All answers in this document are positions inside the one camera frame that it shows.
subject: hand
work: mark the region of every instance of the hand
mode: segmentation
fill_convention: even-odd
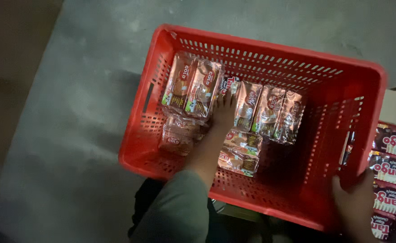
[[[219,97],[214,102],[212,122],[213,126],[226,133],[234,126],[235,108],[237,99],[231,94],[231,89],[226,91],[226,95],[219,93]]]
[[[333,196],[347,233],[357,242],[377,242],[370,220],[373,214],[372,170],[366,169],[363,180],[351,192],[343,190],[338,176],[333,177]]]

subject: perforated basket wall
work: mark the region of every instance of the perforated basket wall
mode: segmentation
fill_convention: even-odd
[[[266,146],[248,178],[219,169],[210,197],[318,230],[337,225],[329,197],[336,172],[353,183],[366,166],[384,96],[380,66],[350,58],[218,33],[161,25],[156,29],[119,152],[127,169],[166,180],[183,159],[158,150],[165,117],[161,98],[172,58],[184,50],[222,62],[243,80],[292,89],[308,98],[294,147]],[[340,170],[347,136],[355,143]],[[278,164],[272,164],[279,157]]]

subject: concrete floor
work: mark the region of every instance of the concrete floor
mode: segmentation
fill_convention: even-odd
[[[125,241],[144,178],[117,152],[162,23],[368,59],[396,86],[395,1],[67,0],[1,174],[16,242]]]

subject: gray sleeve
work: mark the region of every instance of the gray sleeve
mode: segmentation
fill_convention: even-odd
[[[205,242],[208,191],[193,171],[174,175],[160,191],[131,242]]]

